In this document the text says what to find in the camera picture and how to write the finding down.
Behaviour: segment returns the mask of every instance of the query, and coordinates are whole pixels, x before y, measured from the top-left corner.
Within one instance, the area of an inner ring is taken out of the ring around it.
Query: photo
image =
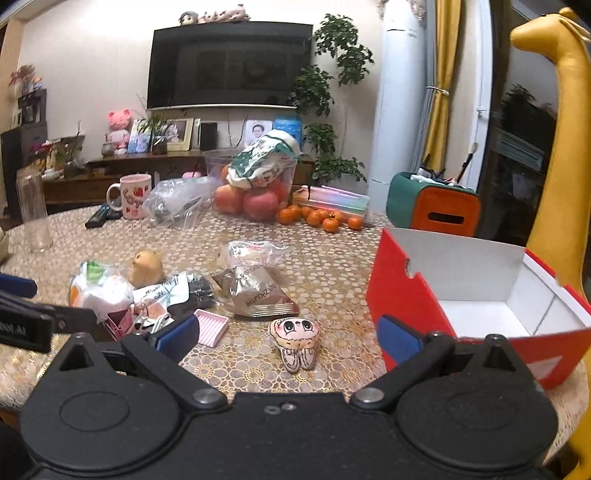
[[[145,153],[150,147],[150,132],[139,133],[139,126],[141,120],[134,120],[129,135],[129,144],[127,145],[127,153]]]
[[[166,142],[183,143],[186,130],[187,122],[185,120],[175,120],[166,129]]]
[[[166,128],[164,135],[169,151],[187,151],[191,146],[193,118],[173,120]]]
[[[271,130],[273,122],[270,120],[248,120],[244,125],[244,146],[249,147]]]

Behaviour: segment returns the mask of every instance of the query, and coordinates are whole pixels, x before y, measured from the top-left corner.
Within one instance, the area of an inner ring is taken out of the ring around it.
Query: wall
[[[14,88],[8,87],[10,74],[18,67],[23,24],[19,20],[10,20],[7,24],[4,42],[0,50],[0,132],[10,129],[14,109]],[[6,205],[4,177],[0,163],[0,206]]]
[[[458,38],[456,71],[451,91],[451,106],[445,174],[454,177],[460,172],[472,143],[472,122],[475,117],[474,96],[476,95],[476,42],[478,9],[476,2],[463,0],[462,27]]]
[[[215,0],[198,3],[194,0],[67,0],[27,23],[20,63],[35,64],[43,76],[48,91],[50,138],[75,134],[77,122],[81,120],[86,134],[83,156],[100,155],[108,131],[108,112],[122,108],[142,110],[137,96],[145,96],[147,92],[154,30],[178,25],[178,18],[185,10],[198,9],[203,13],[231,5]],[[353,19],[359,28],[360,42],[375,53],[377,65],[371,66],[369,77],[350,92],[333,88],[336,104],[329,122],[341,133],[346,104],[348,134],[343,154],[368,163],[382,39],[375,0],[251,0],[246,2],[246,8],[254,21],[312,23],[316,27],[325,13]],[[324,55],[316,61],[334,73],[334,60],[330,56]],[[227,118],[235,144],[241,136],[246,113],[244,109],[199,109],[190,116],[220,122],[220,144],[227,146]],[[273,119],[276,113],[262,109],[248,111],[250,118],[259,119]]]

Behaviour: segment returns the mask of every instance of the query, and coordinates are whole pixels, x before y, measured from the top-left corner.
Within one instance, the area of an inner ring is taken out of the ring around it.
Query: cartoon face
[[[269,333],[279,347],[301,350],[314,348],[320,329],[312,320],[292,317],[273,320],[269,325]]]

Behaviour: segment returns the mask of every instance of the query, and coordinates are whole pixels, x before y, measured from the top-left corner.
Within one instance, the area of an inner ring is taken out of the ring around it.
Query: clear glass jar
[[[32,252],[43,252],[53,244],[47,219],[41,173],[34,167],[21,168],[17,172],[18,203],[25,236]]]

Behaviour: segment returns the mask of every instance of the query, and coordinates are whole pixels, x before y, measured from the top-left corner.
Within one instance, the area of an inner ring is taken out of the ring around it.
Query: yellow curtain
[[[436,12],[437,90],[433,99],[423,158],[430,154],[428,167],[439,171],[444,167],[449,124],[449,90],[452,88],[456,62],[462,0],[436,0]]]

